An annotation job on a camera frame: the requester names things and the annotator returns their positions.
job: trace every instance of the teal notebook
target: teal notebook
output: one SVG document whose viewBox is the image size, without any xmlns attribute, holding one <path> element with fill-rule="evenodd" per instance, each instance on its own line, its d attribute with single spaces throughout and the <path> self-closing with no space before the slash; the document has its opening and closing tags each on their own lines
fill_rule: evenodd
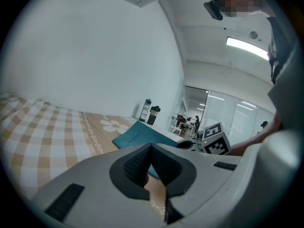
<svg viewBox="0 0 304 228">
<path fill-rule="evenodd" d="M 172 147 L 177 147 L 177 142 L 153 130 L 145 124 L 137 121 L 128 131 L 113 140 L 113 143 L 119 148 L 146 144 L 146 143 L 162 143 Z M 158 178 L 156 171 L 150 166 L 148 173 Z"/>
</svg>

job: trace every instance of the person's arm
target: person's arm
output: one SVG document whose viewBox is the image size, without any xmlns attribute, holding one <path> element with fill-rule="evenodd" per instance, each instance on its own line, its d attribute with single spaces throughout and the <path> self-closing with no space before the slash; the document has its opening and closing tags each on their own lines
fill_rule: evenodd
<svg viewBox="0 0 304 228">
<path fill-rule="evenodd" d="M 277 132 L 280 127 L 280 124 L 281 124 L 281 119 L 280 119 L 278 113 L 276 112 L 274 119 L 256 136 L 253 136 L 252 138 L 250 138 L 246 141 L 243 141 L 243 142 L 240 142 L 240 143 L 237 143 L 237 144 L 231 146 L 231 152 L 229 153 L 229 155 L 242 156 L 244 154 L 245 150 L 249 146 L 251 146 L 253 144 L 261 143 L 266 137 Z"/>
</svg>

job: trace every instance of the black tumbler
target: black tumbler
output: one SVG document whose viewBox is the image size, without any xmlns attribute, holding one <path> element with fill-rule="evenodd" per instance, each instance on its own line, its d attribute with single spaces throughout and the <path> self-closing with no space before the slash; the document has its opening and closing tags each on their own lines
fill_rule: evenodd
<svg viewBox="0 0 304 228">
<path fill-rule="evenodd" d="M 160 111 L 161 111 L 161 109 L 160 109 L 160 107 L 158 105 L 151 107 L 151 110 L 150 110 L 151 113 L 150 113 L 150 116 L 149 116 L 148 124 L 150 124 L 150 125 L 154 124 L 155 119 L 157 117 L 157 114 Z"/>
</svg>

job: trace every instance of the white cube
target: white cube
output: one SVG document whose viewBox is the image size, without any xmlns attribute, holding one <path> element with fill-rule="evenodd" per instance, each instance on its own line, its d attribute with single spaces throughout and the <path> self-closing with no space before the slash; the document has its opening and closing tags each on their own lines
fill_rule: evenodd
<svg viewBox="0 0 304 228">
<path fill-rule="evenodd" d="M 200 148 L 204 153 L 208 154 L 226 155 L 231 152 L 231 147 L 221 122 L 204 129 Z"/>
</svg>

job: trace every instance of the checkered tablecloth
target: checkered tablecloth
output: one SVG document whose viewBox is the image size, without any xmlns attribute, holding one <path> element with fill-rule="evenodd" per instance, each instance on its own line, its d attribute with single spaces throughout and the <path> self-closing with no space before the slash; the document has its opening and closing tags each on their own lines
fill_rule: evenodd
<svg viewBox="0 0 304 228">
<path fill-rule="evenodd" d="M 31 199 L 39 188 L 80 161 L 117 151 L 112 140 L 136 121 L 1 95 L 1 162 L 19 193 Z M 174 141 L 182 139 L 152 128 Z M 150 192 L 151 206 L 163 219 L 165 187 L 150 176 L 145 188 Z"/>
</svg>

